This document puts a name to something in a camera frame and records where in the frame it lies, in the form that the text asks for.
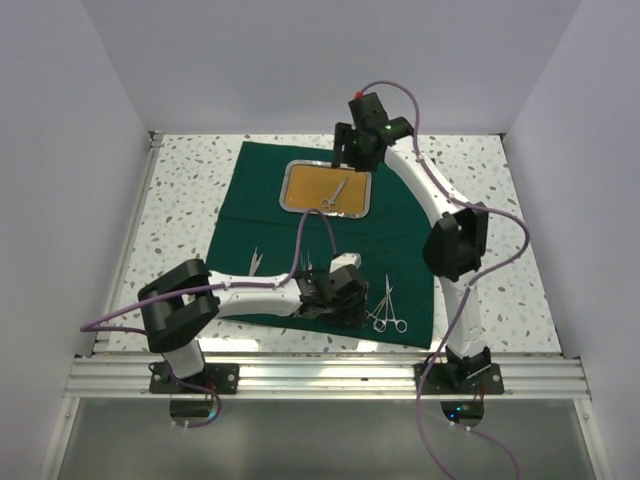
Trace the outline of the dark green surgical cloth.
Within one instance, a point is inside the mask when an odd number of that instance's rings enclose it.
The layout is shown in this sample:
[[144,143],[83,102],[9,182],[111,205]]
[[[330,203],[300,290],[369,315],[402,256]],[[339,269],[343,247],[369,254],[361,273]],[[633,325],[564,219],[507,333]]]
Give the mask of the dark green surgical cloth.
[[[206,257],[209,269],[246,275],[253,254],[262,257],[262,276],[289,272],[300,216],[283,210],[280,191],[287,165],[294,160],[328,162],[329,150],[245,142],[213,232]],[[397,318],[408,325],[379,333],[371,326],[343,329],[304,318],[251,315],[254,325],[340,335],[427,348],[431,344],[434,277],[423,260],[430,225],[404,183],[386,166],[372,176],[369,213],[361,219],[333,217],[328,225],[311,215],[304,227],[301,254],[325,268],[332,252],[358,253],[369,284],[367,307],[373,309],[391,287]]]

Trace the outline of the steel hemostat clamp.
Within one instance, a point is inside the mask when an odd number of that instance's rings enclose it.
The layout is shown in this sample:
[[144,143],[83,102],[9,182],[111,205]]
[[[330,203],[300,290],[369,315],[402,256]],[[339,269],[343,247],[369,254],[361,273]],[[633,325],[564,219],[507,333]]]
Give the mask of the steel hemostat clamp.
[[391,323],[395,331],[404,334],[408,330],[408,325],[404,319],[400,319],[395,312],[395,307],[393,304],[392,291],[393,288],[391,286],[389,276],[385,275],[385,294],[386,294],[386,307],[385,307],[385,323]]
[[372,328],[375,332],[383,333],[386,330],[390,307],[391,292],[387,292],[379,304],[367,312],[367,318],[372,321]]

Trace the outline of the steel surgical scissors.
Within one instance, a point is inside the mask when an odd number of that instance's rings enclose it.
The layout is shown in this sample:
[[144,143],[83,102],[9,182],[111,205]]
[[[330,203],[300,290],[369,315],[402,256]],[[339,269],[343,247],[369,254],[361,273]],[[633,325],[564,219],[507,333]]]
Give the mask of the steel surgical scissors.
[[329,210],[329,211],[336,211],[338,209],[337,198],[340,195],[340,193],[342,192],[342,190],[343,190],[345,184],[347,183],[347,181],[348,181],[348,178],[344,177],[340,181],[338,186],[335,188],[333,193],[328,198],[322,199],[320,201],[320,207],[322,209]]

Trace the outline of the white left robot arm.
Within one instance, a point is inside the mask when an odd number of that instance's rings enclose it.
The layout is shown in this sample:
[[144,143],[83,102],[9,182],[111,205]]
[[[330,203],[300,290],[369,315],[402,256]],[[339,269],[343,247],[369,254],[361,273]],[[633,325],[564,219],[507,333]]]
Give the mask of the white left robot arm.
[[344,334],[367,320],[368,283],[357,254],[334,258],[328,269],[276,276],[234,276],[187,260],[138,292],[148,348],[172,369],[185,392],[208,379],[198,334],[214,319],[250,324],[278,321],[284,329]]

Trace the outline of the steel scalpel handle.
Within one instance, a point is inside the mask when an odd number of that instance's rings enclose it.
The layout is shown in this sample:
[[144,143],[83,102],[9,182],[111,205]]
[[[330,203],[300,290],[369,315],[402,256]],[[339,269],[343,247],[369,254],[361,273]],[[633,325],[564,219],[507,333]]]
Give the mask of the steel scalpel handle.
[[250,270],[249,270],[250,276],[254,276],[257,273],[257,270],[261,264],[262,258],[263,258],[262,254],[254,254],[252,256]]
[[249,268],[250,276],[254,276],[256,274],[257,269],[259,268],[259,264],[260,264],[260,256],[258,255],[257,248],[254,248],[254,252],[252,254],[250,268]]

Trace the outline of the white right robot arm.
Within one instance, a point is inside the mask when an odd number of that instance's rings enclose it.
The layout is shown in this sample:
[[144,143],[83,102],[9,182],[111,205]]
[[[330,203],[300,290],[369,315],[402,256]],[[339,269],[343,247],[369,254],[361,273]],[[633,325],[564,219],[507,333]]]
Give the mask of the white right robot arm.
[[353,123],[335,125],[332,166],[374,173],[384,164],[422,207],[431,226],[423,259],[440,280],[448,321],[446,363],[428,376],[446,379],[454,391],[468,392],[491,367],[477,286],[471,282],[486,252],[488,214],[479,204],[468,205],[437,168],[422,158],[409,158],[415,130],[404,117],[389,118],[377,94],[356,94],[349,109]]

